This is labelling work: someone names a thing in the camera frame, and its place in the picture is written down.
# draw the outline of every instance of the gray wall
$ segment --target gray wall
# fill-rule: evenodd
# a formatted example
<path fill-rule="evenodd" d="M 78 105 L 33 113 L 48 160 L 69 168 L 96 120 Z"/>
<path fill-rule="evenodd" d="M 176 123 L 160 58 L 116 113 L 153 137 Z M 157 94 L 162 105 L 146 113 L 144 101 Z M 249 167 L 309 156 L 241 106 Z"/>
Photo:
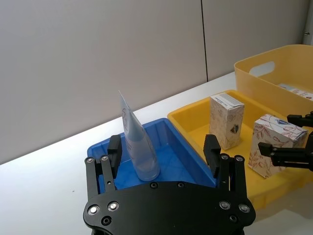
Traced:
<path fill-rule="evenodd" d="M 308 7 L 308 0 L 203 0 L 208 78 L 252 55 L 302 43 Z"/>
<path fill-rule="evenodd" d="M 306 0 L 203 0 L 209 78 L 302 37 Z M 0 163 L 206 82 L 200 0 L 1 0 Z"/>

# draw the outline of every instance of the bolt head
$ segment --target bolt head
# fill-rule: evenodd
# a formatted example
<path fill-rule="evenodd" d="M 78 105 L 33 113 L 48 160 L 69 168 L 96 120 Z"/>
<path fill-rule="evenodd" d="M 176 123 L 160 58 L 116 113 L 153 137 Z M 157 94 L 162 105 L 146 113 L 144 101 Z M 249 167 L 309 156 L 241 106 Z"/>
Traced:
<path fill-rule="evenodd" d="M 241 210 L 243 213 L 249 213 L 250 212 L 250 208 L 246 204 L 240 204 L 239 210 Z"/>
<path fill-rule="evenodd" d="M 150 184 L 150 187 L 153 188 L 153 189 L 156 189 L 157 188 L 157 183 L 156 182 L 152 182 Z"/>
<path fill-rule="evenodd" d="M 101 160 L 106 161 L 107 159 L 109 159 L 109 157 L 107 155 L 102 156 Z"/>
<path fill-rule="evenodd" d="M 237 219 L 237 217 L 236 217 L 235 215 L 231 215 L 231 216 L 229 217 L 229 220 L 230 220 L 231 222 L 233 222 L 233 223 L 237 223 L 237 221 L 238 221 L 238 219 Z"/>
<path fill-rule="evenodd" d="M 100 208 L 97 205 L 93 205 L 91 207 L 89 207 L 88 209 L 88 214 L 93 215 L 98 213 L 98 211 L 100 210 Z"/>
<path fill-rule="evenodd" d="M 182 183 L 182 182 L 179 182 L 179 183 L 177 184 L 177 186 L 178 186 L 178 188 L 183 188 L 183 187 L 185 186 L 185 184 Z"/>
<path fill-rule="evenodd" d="M 94 160 L 93 158 L 87 158 L 87 162 L 88 162 L 88 163 L 92 163 L 93 160 Z"/>
<path fill-rule="evenodd" d="M 111 224 L 111 221 L 112 221 L 111 217 L 105 216 L 105 217 L 102 219 L 101 223 L 102 223 L 104 226 L 107 226 L 107 225 Z"/>
<path fill-rule="evenodd" d="M 236 157 L 236 160 L 239 161 L 239 162 L 242 162 L 244 159 L 243 159 L 243 157 L 239 157 L 238 156 L 238 157 Z"/>
<path fill-rule="evenodd" d="M 227 201 L 220 201 L 220 207 L 223 210 L 229 210 L 230 209 L 230 204 Z"/>
<path fill-rule="evenodd" d="M 119 205 L 117 202 L 110 202 L 108 205 L 108 210 L 109 211 L 115 211 L 118 209 L 118 207 L 119 207 Z"/>

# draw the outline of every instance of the box lid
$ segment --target box lid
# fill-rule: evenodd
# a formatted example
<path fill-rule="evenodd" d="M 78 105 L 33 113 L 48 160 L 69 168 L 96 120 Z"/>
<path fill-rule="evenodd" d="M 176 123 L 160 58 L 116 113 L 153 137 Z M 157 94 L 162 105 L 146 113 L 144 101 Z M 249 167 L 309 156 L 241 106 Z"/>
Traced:
<path fill-rule="evenodd" d="M 244 105 L 242 102 L 239 102 L 238 100 L 236 100 L 235 98 L 231 97 L 230 95 L 226 93 L 212 95 L 211 99 L 220 103 L 227 110 Z"/>
<path fill-rule="evenodd" d="M 291 140 L 296 140 L 307 130 L 293 125 L 289 122 L 281 120 L 273 115 L 265 114 L 260 119 L 255 121 L 257 124 L 266 126 L 268 129 L 275 131 L 283 136 L 288 137 Z"/>

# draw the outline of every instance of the transparent tube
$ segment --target transparent tube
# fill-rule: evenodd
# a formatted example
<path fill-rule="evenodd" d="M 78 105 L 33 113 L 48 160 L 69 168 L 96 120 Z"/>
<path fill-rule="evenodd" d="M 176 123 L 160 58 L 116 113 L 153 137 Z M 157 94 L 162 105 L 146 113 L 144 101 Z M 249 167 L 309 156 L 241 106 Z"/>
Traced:
<path fill-rule="evenodd" d="M 127 151 L 137 176 L 142 181 L 154 180 L 160 167 L 151 140 L 122 95 L 121 106 Z"/>

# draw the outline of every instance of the box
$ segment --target box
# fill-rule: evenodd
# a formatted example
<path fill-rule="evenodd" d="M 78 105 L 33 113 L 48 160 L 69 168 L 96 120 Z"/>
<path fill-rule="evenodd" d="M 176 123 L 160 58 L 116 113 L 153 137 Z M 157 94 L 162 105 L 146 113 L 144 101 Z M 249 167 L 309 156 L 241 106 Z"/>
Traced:
<path fill-rule="evenodd" d="M 245 105 L 226 93 L 211 96 L 209 133 L 216 135 L 221 147 L 237 146 Z"/>
<path fill-rule="evenodd" d="M 263 115 L 254 123 L 252 145 L 248 165 L 254 171 L 268 178 L 281 172 L 285 167 L 273 166 L 269 157 L 262 156 L 258 147 L 259 142 L 270 143 L 274 147 L 301 147 L 307 135 L 307 130 L 283 121 L 270 114 Z"/>
<path fill-rule="evenodd" d="M 291 87 L 291 86 L 289 86 L 287 84 L 284 84 L 284 83 L 278 84 L 278 86 L 281 87 L 281 88 L 286 89 L 287 91 L 290 91 L 290 92 L 292 92 L 294 94 L 297 94 L 297 95 L 299 95 L 301 97 L 304 97 L 306 99 L 309 99 L 309 100 L 313 101 L 313 93 L 309 93 L 309 92 L 305 92 L 305 91 L 299 90 L 299 89 L 297 89 L 295 87 Z"/>

